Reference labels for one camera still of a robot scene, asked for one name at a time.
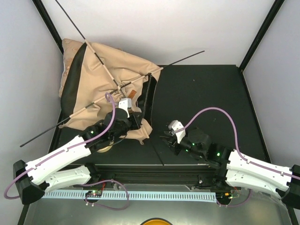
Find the black tent pole two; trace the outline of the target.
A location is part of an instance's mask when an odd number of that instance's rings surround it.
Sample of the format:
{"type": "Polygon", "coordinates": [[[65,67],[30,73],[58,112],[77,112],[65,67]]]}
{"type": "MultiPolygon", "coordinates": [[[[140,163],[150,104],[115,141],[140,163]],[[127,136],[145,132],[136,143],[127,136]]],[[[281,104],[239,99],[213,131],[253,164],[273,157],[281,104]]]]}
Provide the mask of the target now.
{"type": "MultiPolygon", "coordinates": [[[[186,59],[189,59],[189,58],[191,58],[191,57],[194,57],[194,56],[199,55],[199,54],[204,53],[204,52],[205,52],[205,50],[200,51],[200,52],[197,52],[197,53],[194,53],[194,54],[189,55],[189,56],[187,56],[187,57],[185,57],[185,58],[182,58],[182,59],[180,59],[180,60],[178,60],[178,61],[172,62],[171,64],[168,64],[168,65],[164,65],[164,66],[162,66],[162,67],[159,67],[158,69],[155,69],[154,71],[151,71],[151,72],[149,72],[149,73],[146,74],[146,75],[142,75],[142,76],[140,76],[140,77],[138,77],[138,78],[132,79],[132,80],[130,80],[128,83],[122,85],[119,89],[115,89],[115,90],[111,91],[110,94],[113,94],[113,93],[115,93],[115,92],[117,92],[117,91],[119,91],[119,90],[122,90],[122,88],[125,88],[125,87],[127,87],[128,85],[130,85],[130,84],[132,84],[132,83],[135,83],[135,82],[137,82],[137,81],[139,81],[139,80],[142,80],[143,78],[145,78],[145,77],[147,77],[147,76],[153,75],[153,74],[155,74],[155,73],[157,73],[157,72],[163,70],[163,69],[166,68],[166,67],[169,67],[169,66],[171,66],[171,65],[174,65],[174,64],[176,64],[176,63],[179,63],[179,62],[181,62],[181,61],[184,61],[184,60],[186,60],[186,59]]],[[[78,110],[77,112],[75,112],[75,113],[69,115],[68,117],[66,117],[66,118],[63,119],[62,121],[58,122],[56,125],[54,125],[54,126],[48,128],[47,130],[43,131],[42,133],[38,134],[37,136],[31,138],[31,139],[28,140],[27,142],[21,144],[21,145],[20,145],[20,148],[23,147],[23,146],[25,146],[26,144],[32,142],[33,140],[37,139],[38,137],[42,136],[43,134],[47,133],[48,131],[52,130],[53,128],[56,128],[58,125],[60,125],[60,124],[62,124],[63,122],[67,121],[68,119],[71,119],[71,118],[73,118],[73,117],[79,115],[80,113],[82,113],[83,111],[85,111],[87,108],[91,107],[92,105],[96,104],[97,102],[99,102],[100,100],[102,100],[102,99],[104,99],[104,98],[105,98],[105,97],[98,98],[98,99],[96,99],[95,101],[93,101],[92,103],[90,103],[89,105],[87,105],[87,106],[83,107],[82,109],[78,110]]]]}

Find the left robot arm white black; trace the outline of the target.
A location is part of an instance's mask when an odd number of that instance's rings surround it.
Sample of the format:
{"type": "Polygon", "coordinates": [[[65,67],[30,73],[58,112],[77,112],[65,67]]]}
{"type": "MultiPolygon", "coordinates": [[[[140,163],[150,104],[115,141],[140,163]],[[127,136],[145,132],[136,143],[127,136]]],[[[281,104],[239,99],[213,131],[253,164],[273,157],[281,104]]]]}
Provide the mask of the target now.
{"type": "Polygon", "coordinates": [[[88,184],[96,187],[101,176],[91,163],[75,169],[65,167],[112,146],[118,138],[126,138],[130,131],[141,127],[142,119],[141,112],[126,113],[117,108],[51,153],[33,161],[15,162],[14,180],[22,204],[34,203],[46,193],[67,186],[88,184]]]}

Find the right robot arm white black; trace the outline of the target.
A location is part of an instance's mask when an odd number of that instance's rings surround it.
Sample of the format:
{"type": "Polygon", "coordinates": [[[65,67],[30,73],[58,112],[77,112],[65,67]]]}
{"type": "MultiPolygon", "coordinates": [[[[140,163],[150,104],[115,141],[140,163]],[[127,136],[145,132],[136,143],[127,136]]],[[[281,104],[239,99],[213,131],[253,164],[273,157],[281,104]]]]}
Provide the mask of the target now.
{"type": "Polygon", "coordinates": [[[178,134],[166,131],[161,139],[175,155],[185,151],[214,168],[213,183],[219,189],[226,186],[248,188],[272,195],[295,209],[300,207],[298,165],[289,168],[238,153],[236,149],[213,142],[198,128],[178,134]]]}

